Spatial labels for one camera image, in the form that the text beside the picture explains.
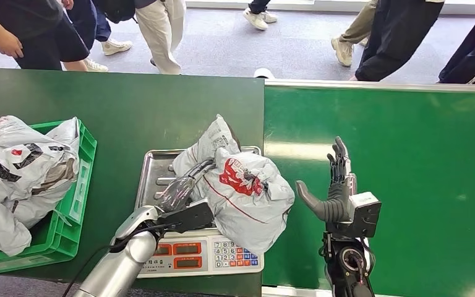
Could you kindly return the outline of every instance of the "silver robotic arm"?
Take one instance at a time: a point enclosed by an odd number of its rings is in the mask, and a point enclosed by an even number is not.
[[[159,207],[147,205],[135,210],[118,228],[107,254],[74,297],[125,296],[167,231],[183,233],[211,224],[214,217],[206,201],[190,204],[187,208],[184,206],[196,182],[212,168],[212,160],[203,161],[170,183],[163,191]]]

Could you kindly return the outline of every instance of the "scale keypad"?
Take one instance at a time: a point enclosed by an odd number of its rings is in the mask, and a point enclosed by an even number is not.
[[[215,268],[246,268],[260,265],[256,254],[225,239],[214,242],[213,256]]]

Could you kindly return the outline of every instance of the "green table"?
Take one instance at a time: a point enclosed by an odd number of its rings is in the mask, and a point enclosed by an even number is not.
[[[69,281],[133,211],[145,153],[190,146],[217,113],[242,145],[263,147],[263,80],[0,69],[0,116],[13,114],[29,124],[77,116],[98,141],[77,256],[11,274]],[[260,296],[261,273],[141,279],[134,286]]]
[[[359,191],[382,201],[376,293],[475,296],[475,85],[267,82],[264,127],[265,155],[322,198],[326,154],[343,138]],[[263,284],[328,289],[323,229],[296,199]]]
[[[371,240],[375,291],[475,296],[475,86],[459,85],[263,87],[254,79],[0,70],[0,116],[42,123],[77,115],[98,140],[77,257],[14,275],[68,281],[132,211],[144,153],[187,147],[215,113],[242,144],[263,147],[264,139],[265,155],[283,176],[291,184],[305,180],[320,197],[329,179],[326,153],[341,135],[359,190],[383,202]],[[135,286],[236,296],[258,296],[261,282],[326,289],[317,255],[323,229],[296,199],[287,229],[265,255],[263,279],[146,279]]]

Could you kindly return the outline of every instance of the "backpack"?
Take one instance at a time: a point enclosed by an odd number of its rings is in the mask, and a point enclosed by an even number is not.
[[[115,24],[133,19],[135,15],[134,0],[93,0],[93,3],[105,13],[110,22]]]

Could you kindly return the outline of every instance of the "digital scale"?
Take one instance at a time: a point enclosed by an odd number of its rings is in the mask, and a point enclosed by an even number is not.
[[[261,154],[258,147],[242,152]],[[176,178],[173,160],[183,150],[151,150],[145,155],[135,208],[158,205],[161,193]],[[137,278],[188,277],[254,273],[265,266],[263,254],[254,254],[221,235],[217,228],[169,232],[159,241],[154,256]]]

